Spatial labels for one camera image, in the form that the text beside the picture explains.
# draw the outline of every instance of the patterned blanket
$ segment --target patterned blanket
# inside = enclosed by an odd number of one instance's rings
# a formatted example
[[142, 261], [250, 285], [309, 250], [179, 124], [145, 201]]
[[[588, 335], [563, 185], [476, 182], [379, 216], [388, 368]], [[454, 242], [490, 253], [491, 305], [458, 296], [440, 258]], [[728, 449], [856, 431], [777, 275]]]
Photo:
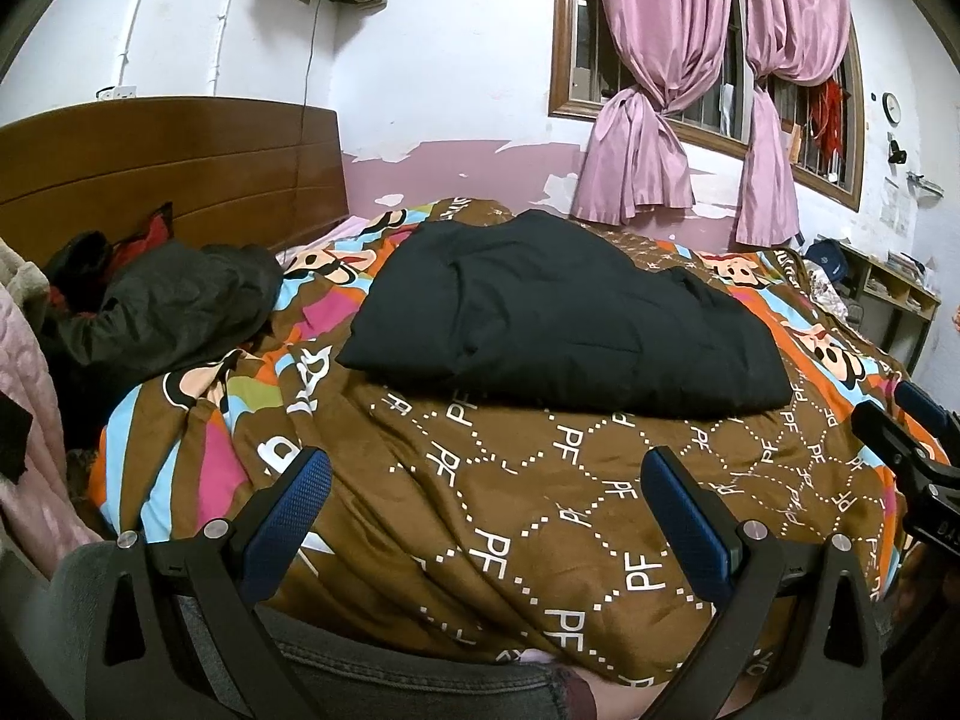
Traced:
[[[901, 369], [810, 302], [796, 255], [712, 256], [598, 233], [640, 268], [685, 266], [741, 300], [770, 327], [795, 396], [778, 412], [713, 423], [552, 412], [398, 391], [335, 362], [378, 269], [418, 223], [438, 218], [510, 215], [490, 201], [444, 200], [302, 251], [265, 338], [134, 389], [91, 475], [91, 499], [114, 530], [192, 536], [236, 514], [299, 447], [322, 447], [333, 491], [275, 607], [407, 652], [505, 662], [536, 649], [651, 685], [669, 679], [712, 616], [638, 488], [644, 453], [668, 445], [740, 519], [799, 541], [846, 533], [880, 597], [899, 560], [898, 500], [848, 419], [867, 398], [894, 408]], [[783, 624], [772, 622], [753, 669]]]

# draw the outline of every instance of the gray jeans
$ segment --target gray jeans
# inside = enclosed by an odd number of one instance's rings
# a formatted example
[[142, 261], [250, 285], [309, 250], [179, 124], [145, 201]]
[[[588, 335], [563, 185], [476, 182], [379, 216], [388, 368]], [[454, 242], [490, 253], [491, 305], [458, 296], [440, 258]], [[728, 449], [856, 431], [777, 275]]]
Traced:
[[[45, 598], [21, 610], [37, 647], [31, 659], [35, 670], [56, 699], [80, 719], [85, 718], [86, 656], [93, 614], [113, 549], [112, 543], [78, 549], [62, 562]], [[181, 608], [217, 698], [241, 712], [243, 702], [195, 602], [184, 599]], [[563, 669], [420, 658], [345, 640], [270, 608], [258, 608], [257, 614], [296, 675], [331, 717], [580, 720], [592, 714], [589, 695], [584, 700], [587, 685]], [[585, 709], [570, 709], [587, 702]]]

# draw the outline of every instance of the power outlet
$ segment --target power outlet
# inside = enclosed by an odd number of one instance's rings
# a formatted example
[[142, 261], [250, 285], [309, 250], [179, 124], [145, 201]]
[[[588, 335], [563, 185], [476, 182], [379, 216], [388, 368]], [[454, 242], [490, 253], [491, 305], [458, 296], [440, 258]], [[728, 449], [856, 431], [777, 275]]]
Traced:
[[110, 86], [97, 92], [98, 100], [127, 100], [136, 97], [136, 86]]

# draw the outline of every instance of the silver bolt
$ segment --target silver bolt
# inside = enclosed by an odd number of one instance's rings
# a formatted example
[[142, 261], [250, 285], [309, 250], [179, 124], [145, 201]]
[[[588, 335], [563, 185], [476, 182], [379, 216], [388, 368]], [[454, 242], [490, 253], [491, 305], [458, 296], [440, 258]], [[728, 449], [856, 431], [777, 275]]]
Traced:
[[136, 544], [136, 531], [123, 531], [117, 536], [117, 546], [120, 549], [130, 549], [133, 544]]
[[203, 535], [207, 538], [219, 538], [230, 529], [230, 524], [226, 519], [211, 519], [203, 527]]
[[763, 541], [767, 538], [767, 526], [764, 525], [757, 519], [748, 519], [743, 523], [743, 533], [747, 538], [752, 538], [754, 541]]
[[843, 533], [834, 533], [833, 538], [830, 539], [830, 543], [833, 544], [841, 552], [850, 552], [851, 546], [850, 540], [843, 535]]

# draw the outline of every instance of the blue textured pad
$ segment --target blue textured pad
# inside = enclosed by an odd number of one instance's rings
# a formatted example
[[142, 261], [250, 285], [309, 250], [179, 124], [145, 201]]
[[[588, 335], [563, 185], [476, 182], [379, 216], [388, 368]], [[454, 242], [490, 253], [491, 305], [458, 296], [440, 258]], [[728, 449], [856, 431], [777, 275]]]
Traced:
[[277, 592], [307, 531], [330, 495], [333, 470], [326, 453], [317, 449], [277, 501], [243, 555], [238, 590], [247, 605]]
[[900, 382], [896, 385], [894, 400], [896, 405], [928, 429], [935, 439], [947, 432], [947, 412], [913, 382]]
[[696, 502], [655, 449], [640, 465], [640, 488], [698, 598], [723, 607], [733, 595], [730, 556]]

